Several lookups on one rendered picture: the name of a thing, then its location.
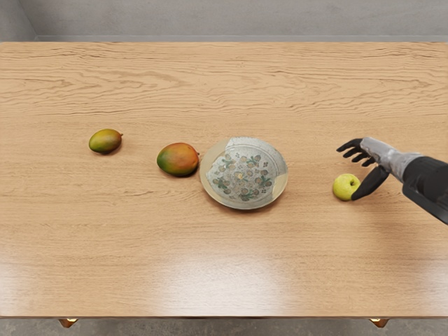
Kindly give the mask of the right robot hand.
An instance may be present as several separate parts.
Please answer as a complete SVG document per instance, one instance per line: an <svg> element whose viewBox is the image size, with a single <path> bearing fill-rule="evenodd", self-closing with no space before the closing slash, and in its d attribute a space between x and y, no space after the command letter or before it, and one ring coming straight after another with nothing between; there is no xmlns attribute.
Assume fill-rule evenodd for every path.
<svg viewBox="0 0 448 336"><path fill-rule="evenodd" d="M343 157L351 158L352 162L360 162L365 159L362 167L377 164L352 193L349 198L351 201L372 194L390 175L403 183L407 166L415 159L423 157L420 153L402 153L391 145L372 137L352 139L341 145L336 151L344 152Z"/></svg>

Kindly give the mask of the patterned ceramic plate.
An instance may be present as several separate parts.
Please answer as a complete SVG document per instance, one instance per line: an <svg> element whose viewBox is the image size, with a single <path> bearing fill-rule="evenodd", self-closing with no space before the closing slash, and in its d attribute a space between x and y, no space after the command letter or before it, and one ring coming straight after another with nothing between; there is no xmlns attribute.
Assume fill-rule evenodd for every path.
<svg viewBox="0 0 448 336"><path fill-rule="evenodd" d="M219 141L204 154L199 177L213 200L232 209L253 210L271 204L283 193L288 166L266 141L235 136Z"/></svg>

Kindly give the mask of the yellow-green apple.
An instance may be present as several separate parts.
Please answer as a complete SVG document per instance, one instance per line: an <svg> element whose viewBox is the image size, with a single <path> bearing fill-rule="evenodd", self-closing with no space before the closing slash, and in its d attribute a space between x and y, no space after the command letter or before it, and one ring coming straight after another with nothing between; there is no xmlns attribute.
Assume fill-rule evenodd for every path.
<svg viewBox="0 0 448 336"><path fill-rule="evenodd" d="M353 174L341 174L332 185L333 195L342 201L351 201L351 196L361 185L360 180Z"/></svg>

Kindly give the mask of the large red-green mango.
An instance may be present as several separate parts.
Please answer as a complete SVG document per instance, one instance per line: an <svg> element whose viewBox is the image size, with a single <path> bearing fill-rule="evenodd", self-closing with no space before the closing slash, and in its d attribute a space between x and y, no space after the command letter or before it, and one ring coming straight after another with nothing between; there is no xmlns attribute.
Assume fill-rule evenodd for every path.
<svg viewBox="0 0 448 336"><path fill-rule="evenodd" d="M157 165L172 176L192 174L199 164L199 153L188 143L171 143L157 156Z"/></svg>

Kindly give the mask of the small green-orange mango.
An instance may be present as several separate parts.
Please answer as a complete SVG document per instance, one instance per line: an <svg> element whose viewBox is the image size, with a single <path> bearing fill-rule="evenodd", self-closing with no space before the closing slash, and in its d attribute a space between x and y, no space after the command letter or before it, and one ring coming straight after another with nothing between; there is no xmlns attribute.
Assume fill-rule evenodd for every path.
<svg viewBox="0 0 448 336"><path fill-rule="evenodd" d="M95 132L89 140L89 149L99 154L109 154L119 149L123 133L115 129L101 129Z"/></svg>

